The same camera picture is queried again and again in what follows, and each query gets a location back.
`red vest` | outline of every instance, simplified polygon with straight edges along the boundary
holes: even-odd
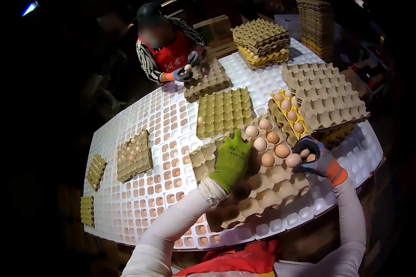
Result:
[[[146,46],[153,54],[157,66],[165,73],[171,73],[187,65],[188,55],[192,50],[192,44],[183,37],[182,33],[174,25],[172,26],[172,30],[176,38],[170,45],[157,52]]]

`light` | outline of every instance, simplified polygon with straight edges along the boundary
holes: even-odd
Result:
[[[26,9],[23,11],[22,16],[25,16],[26,14],[28,14],[29,12],[33,11],[35,8],[37,8],[37,6],[39,5],[39,3],[37,1],[34,1],[33,3],[30,3]]]

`glove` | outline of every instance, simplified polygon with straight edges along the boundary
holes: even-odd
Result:
[[[188,55],[188,64],[191,66],[196,66],[200,63],[200,55],[197,51],[191,51]]]
[[[322,142],[316,141],[312,136],[304,136],[293,147],[293,153],[300,154],[304,149],[316,155],[311,162],[301,163],[293,168],[293,172],[312,172],[322,177],[327,177],[333,187],[342,184],[348,177],[332,154],[325,148]]]
[[[217,149],[215,170],[209,177],[229,194],[231,187],[247,171],[250,153],[251,141],[245,143],[240,131],[235,130],[234,138],[225,137],[224,144]]]
[[[178,68],[172,72],[172,77],[176,81],[189,81],[193,77],[193,72],[191,70],[188,70],[185,72],[184,66],[181,68]]]

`green glove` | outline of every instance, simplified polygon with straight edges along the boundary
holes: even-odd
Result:
[[[215,170],[209,177],[215,180],[228,194],[231,187],[244,176],[251,153],[251,141],[244,143],[239,130],[234,138],[225,137],[223,145],[217,149]]]

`black cap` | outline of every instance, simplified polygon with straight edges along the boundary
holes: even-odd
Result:
[[[168,19],[160,13],[161,6],[157,3],[145,3],[137,11],[137,22],[139,30],[145,26],[159,26],[166,22]]]

